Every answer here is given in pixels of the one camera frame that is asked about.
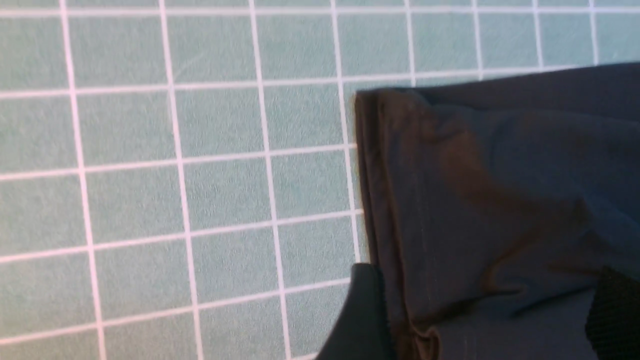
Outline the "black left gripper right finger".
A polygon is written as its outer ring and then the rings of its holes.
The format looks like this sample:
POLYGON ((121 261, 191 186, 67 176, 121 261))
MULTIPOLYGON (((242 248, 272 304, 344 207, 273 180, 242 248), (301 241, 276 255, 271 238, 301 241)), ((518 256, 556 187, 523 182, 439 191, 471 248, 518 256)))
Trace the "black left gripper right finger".
POLYGON ((599 360, 640 358, 640 283, 615 268, 599 276, 585 324, 599 360))

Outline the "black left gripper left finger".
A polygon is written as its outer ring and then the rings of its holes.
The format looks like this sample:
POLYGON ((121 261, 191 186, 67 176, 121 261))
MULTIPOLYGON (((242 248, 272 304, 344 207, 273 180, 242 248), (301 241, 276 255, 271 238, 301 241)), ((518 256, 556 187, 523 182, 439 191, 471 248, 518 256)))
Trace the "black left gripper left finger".
POLYGON ((342 309, 318 360, 396 360, 387 317, 384 278, 378 267, 356 263, 342 309))

